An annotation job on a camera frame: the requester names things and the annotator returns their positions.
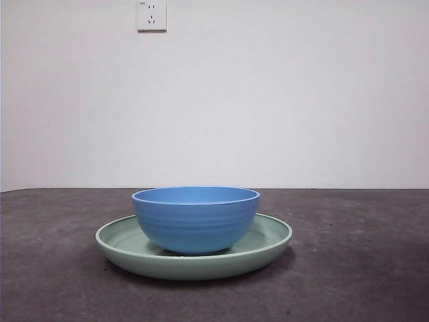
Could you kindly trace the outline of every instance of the blue bowl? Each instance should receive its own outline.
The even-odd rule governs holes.
[[[259,193],[224,186],[181,186],[131,196],[140,228],[158,246],[207,254],[232,246],[250,228]]]

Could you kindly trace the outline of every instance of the green plate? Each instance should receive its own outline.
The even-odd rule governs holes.
[[[102,226],[95,238],[106,257],[130,272],[165,280],[236,276],[273,262],[289,244],[292,228],[257,213],[249,231],[231,248],[207,256],[183,256],[148,240],[132,215]]]

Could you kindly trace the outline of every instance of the dark floor surface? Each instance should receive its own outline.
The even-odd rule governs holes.
[[[52,321],[429,321],[429,190],[258,189],[294,229],[269,266],[202,282],[108,262],[104,223],[137,189],[1,193],[1,317]]]

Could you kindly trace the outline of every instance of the white wall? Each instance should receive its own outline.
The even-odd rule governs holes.
[[[2,189],[429,188],[429,1],[2,1]]]

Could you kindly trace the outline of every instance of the outlet plate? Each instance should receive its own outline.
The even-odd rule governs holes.
[[[137,30],[139,32],[167,30],[167,1],[147,0],[137,2]]]

